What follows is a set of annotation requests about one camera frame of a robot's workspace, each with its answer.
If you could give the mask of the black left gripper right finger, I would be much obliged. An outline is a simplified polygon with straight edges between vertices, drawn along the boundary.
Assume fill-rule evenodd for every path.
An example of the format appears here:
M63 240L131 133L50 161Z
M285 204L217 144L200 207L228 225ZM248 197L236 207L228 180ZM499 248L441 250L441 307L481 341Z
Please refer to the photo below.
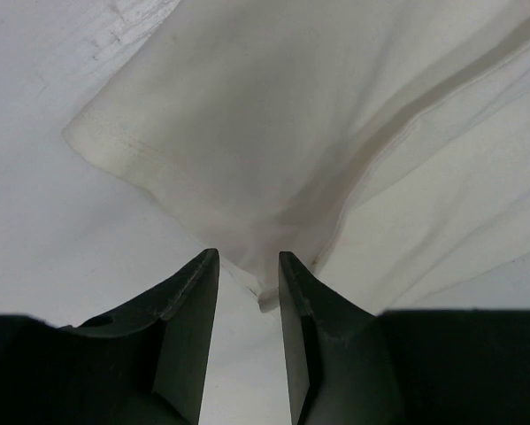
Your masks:
M530 310L373 315L279 256L294 424L530 424Z

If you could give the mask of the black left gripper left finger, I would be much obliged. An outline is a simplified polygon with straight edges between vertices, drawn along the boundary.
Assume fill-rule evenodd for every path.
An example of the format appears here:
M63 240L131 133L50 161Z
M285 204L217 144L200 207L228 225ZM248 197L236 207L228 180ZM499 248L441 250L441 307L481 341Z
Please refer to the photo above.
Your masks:
M0 315L0 424L196 424L219 286L207 249L80 326Z

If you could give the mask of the white t shirt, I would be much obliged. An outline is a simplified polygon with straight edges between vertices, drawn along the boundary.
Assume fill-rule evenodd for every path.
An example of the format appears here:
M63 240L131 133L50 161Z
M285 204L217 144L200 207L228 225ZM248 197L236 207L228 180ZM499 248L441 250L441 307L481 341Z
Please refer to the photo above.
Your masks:
M263 311L410 305L530 252L530 1L182 1L64 137Z

